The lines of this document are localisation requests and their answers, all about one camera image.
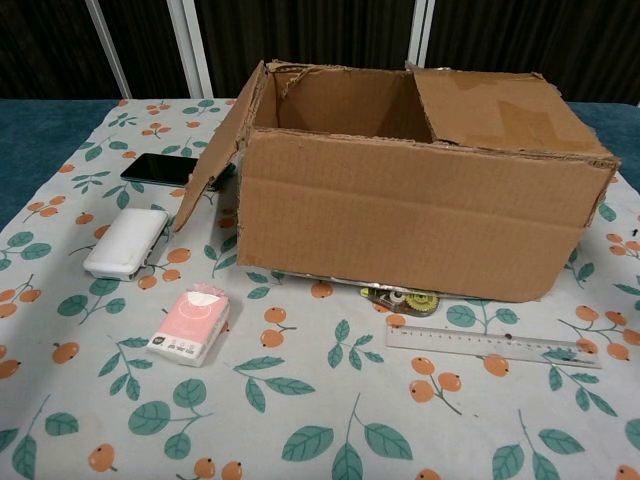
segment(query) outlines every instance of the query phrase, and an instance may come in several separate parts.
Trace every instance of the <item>curtain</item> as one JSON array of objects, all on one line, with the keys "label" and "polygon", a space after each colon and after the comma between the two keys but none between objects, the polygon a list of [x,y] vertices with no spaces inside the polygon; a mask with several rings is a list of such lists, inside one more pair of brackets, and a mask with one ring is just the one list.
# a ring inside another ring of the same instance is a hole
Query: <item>curtain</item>
[{"label": "curtain", "polygon": [[0,97],[120,98],[84,0],[0,1]]},{"label": "curtain", "polygon": [[189,98],[166,0],[100,0],[134,98]]},{"label": "curtain", "polygon": [[636,0],[437,0],[427,67],[539,72],[567,101],[640,101]]},{"label": "curtain", "polygon": [[260,60],[404,69],[414,0],[196,0],[217,97]]}]

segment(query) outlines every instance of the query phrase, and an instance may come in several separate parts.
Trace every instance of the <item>smartphone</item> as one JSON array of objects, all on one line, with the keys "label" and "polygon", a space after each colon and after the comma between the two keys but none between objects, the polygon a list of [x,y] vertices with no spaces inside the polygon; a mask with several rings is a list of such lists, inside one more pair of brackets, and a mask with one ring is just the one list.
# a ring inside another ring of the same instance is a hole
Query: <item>smartphone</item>
[{"label": "smartphone", "polygon": [[[120,174],[120,178],[128,182],[184,187],[197,161],[189,157],[143,153]],[[227,165],[210,189],[220,188],[222,182],[233,175],[235,168],[233,164]]]}]

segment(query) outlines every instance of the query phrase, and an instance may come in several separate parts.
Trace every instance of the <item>printed tablecloth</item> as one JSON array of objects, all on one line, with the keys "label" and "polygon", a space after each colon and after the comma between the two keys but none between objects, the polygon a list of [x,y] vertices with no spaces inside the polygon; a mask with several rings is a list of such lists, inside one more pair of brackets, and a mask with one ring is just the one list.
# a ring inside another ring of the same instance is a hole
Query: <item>printed tablecloth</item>
[{"label": "printed tablecloth", "polygon": [[[184,193],[122,170],[199,155],[231,103],[120,102],[0,235],[0,478],[639,478],[640,199],[620,176],[536,302],[405,318],[238,267],[233,182],[137,281],[85,273],[123,208],[175,214]],[[199,369],[144,348],[196,282],[232,302]],[[387,323],[569,340],[602,369],[388,348]]]}]

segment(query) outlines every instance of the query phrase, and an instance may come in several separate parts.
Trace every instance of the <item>clear plastic ruler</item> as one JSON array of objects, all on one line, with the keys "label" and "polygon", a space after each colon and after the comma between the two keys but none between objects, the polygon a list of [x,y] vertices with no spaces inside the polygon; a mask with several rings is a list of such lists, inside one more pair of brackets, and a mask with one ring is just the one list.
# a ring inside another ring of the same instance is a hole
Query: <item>clear plastic ruler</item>
[{"label": "clear plastic ruler", "polygon": [[510,360],[601,368],[596,354],[583,352],[575,343],[509,334],[483,335],[413,325],[387,325],[387,346],[481,357],[493,353]]}]

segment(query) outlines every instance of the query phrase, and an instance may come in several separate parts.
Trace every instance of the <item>cardboard box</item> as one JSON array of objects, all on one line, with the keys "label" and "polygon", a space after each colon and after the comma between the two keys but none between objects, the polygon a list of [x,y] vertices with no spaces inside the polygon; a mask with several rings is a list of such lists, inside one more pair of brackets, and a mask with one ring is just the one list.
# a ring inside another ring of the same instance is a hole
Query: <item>cardboard box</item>
[{"label": "cardboard box", "polygon": [[537,74],[260,63],[176,219],[244,148],[238,263],[543,296],[618,168]]}]

